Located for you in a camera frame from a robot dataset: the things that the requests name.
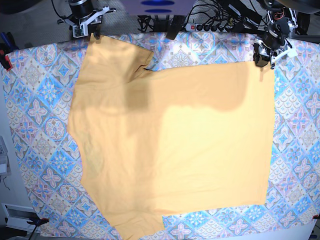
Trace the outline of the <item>purple robot base plate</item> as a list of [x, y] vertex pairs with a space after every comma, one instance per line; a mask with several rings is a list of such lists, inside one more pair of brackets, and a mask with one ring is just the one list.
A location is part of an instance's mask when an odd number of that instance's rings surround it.
[[121, 0], [130, 15], [178, 15], [186, 16], [195, 0]]

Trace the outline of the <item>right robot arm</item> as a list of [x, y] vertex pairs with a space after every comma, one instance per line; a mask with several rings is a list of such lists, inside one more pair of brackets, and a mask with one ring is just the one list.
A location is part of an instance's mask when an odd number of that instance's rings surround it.
[[91, 0], [68, 0], [67, 2], [71, 10], [69, 16], [59, 15], [53, 1], [51, 4], [59, 17], [57, 24], [69, 25], [69, 30], [72, 31], [72, 36], [75, 39], [90, 37], [93, 34], [94, 38], [99, 40], [103, 16], [116, 12], [115, 8], [109, 6], [103, 6], [101, 9], [94, 8]]

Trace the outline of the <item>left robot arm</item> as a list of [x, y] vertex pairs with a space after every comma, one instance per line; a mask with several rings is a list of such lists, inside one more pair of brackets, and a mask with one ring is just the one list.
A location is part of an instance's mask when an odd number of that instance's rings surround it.
[[253, 60], [257, 67], [263, 68], [270, 64], [273, 70], [275, 63], [284, 56], [292, 58], [297, 55], [288, 40], [290, 34], [298, 28], [297, 15], [294, 10], [275, 0], [260, 0], [259, 3], [267, 10], [269, 24], [254, 39]]

